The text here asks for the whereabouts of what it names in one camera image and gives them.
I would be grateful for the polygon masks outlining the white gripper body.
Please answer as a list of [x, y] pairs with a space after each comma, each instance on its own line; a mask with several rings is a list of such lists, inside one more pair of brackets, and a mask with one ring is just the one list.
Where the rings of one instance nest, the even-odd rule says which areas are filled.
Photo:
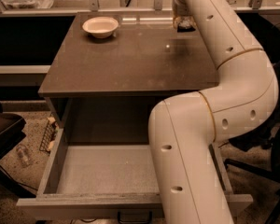
[[188, 16], [189, 6], [187, 0], [172, 0], [172, 11], [176, 17]]

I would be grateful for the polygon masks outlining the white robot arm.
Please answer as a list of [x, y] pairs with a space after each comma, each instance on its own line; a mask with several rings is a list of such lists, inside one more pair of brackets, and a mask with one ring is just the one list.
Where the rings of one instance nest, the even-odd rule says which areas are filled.
[[248, 133], [273, 112], [278, 83], [262, 45], [226, 0], [173, 0], [188, 12], [219, 74], [217, 86], [159, 102], [148, 122], [167, 224], [233, 224], [209, 147]]

